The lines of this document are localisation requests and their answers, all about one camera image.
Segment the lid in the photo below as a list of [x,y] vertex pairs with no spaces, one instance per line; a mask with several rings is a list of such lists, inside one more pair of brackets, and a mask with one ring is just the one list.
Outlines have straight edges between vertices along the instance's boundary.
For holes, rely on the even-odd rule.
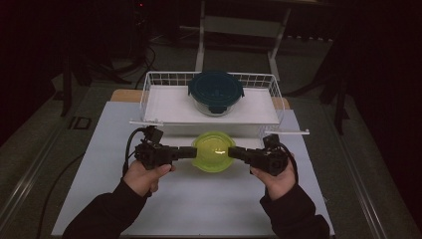
[[242,83],[225,72],[209,71],[196,75],[189,82],[188,94],[208,107],[213,114],[221,114],[244,97]]
[[204,132],[192,142],[192,146],[197,148],[192,164],[206,172],[223,171],[233,163],[228,150],[235,145],[235,141],[225,132]]

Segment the black cable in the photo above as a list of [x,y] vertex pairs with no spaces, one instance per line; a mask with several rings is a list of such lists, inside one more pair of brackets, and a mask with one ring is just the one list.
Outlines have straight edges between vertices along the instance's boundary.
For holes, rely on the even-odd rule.
[[72,160],[59,174],[59,176],[56,178],[56,180],[53,182],[52,187],[50,188],[49,193],[47,194],[47,198],[46,201],[44,202],[44,206],[43,206],[43,210],[41,212],[41,218],[40,218],[40,223],[38,224],[38,231],[37,231],[37,239],[39,239],[41,237],[41,231],[43,228],[43,221],[44,221],[44,216],[46,214],[46,210],[47,210],[47,205],[49,203],[50,200],[50,196],[54,190],[54,188],[56,187],[57,182],[59,181],[59,179],[62,177],[63,173],[65,173],[66,170],[68,170],[68,168],[74,164],[76,161],[78,161],[78,159],[80,159],[81,157],[83,157],[85,155],[85,153],[82,153],[81,155],[79,155],[78,157],[76,157],[74,160]]
[[129,150],[130,150],[130,145],[131,145],[131,142],[132,142],[132,140],[133,140],[133,137],[134,137],[134,135],[135,134],[137,134],[138,132],[140,132],[140,131],[143,131],[143,127],[139,127],[139,128],[137,128],[137,129],[135,129],[131,134],[130,134],[130,137],[129,137],[129,139],[127,140],[127,144],[126,144],[126,152],[125,152],[125,154],[124,154],[124,164],[123,164],[123,169],[122,169],[122,175],[124,176],[126,173],[127,173],[127,171],[129,170],[129,159],[130,159],[130,157],[134,154],[134,152],[133,153],[131,153],[131,154],[129,154]]

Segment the yellow-green bowl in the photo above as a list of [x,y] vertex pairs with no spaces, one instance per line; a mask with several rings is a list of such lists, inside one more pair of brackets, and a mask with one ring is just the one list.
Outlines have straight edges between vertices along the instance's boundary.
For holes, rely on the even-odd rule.
[[192,164],[206,172],[223,171],[233,163],[228,149],[235,145],[235,141],[225,132],[204,132],[192,142],[192,146],[197,148]]

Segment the dark floor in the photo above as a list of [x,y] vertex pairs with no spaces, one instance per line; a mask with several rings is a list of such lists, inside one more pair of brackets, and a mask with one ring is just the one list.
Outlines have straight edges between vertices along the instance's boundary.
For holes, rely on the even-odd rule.
[[[329,47],[330,43],[321,41],[284,41],[277,57],[282,92],[310,83]],[[153,66],[158,71],[194,71],[195,48],[162,44],[151,44],[151,48],[156,54]],[[211,69],[270,73],[266,54],[257,52],[206,50],[204,70]],[[42,218],[42,208],[54,180],[85,151],[112,92],[133,87],[143,70],[123,76],[132,81],[131,86],[100,79],[90,87],[75,86],[74,105],[66,118],[60,117],[62,102],[48,100],[0,148],[0,193],[5,195],[0,198],[0,205],[15,209],[2,211],[0,218],[8,220],[2,222],[1,238],[34,238],[42,219],[41,238],[51,238],[79,161],[59,179]],[[320,91],[317,88],[288,100],[300,126],[311,131],[305,141],[336,238],[422,238],[353,98],[346,99],[349,119],[343,121],[344,135],[339,135],[332,123],[335,106],[322,105],[318,100]],[[69,128],[72,117],[93,122],[88,129]],[[33,164],[36,161],[43,161],[40,168]],[[25,200],[11,205],[8,198],[17,185],[28,185],[21,196]]]

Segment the table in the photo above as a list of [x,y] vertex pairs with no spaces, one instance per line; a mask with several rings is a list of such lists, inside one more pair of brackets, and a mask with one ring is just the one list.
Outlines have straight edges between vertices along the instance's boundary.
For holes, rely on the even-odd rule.
[[[124,149],[130,133],[136,129],[130,118],[138,117],[140,91],[119,90],[105,105],[96,131],[81,163],[53,235],[62,235],[66,226],[95,196],[113,191],[121,178]],[[299,129],[292,110],[286,110],[282,125]],[[161,143],[190,145],[194,135],[164,136]],[[233,139],[238,145],[257,148],[253,137]],[[316,211],[327,214],[317,178],[301,135],[282,136],[282,142],[295,153],[300,185],[316,204]],[[249,174],[249,166],[240,160],[218,174],[205,173],[189,159],[174,162],[177,167],[160,180],[160,190],[148,200],[140,216],[122,236],[146,237],[273,237],[268,216],[258,203],[264,186]]]

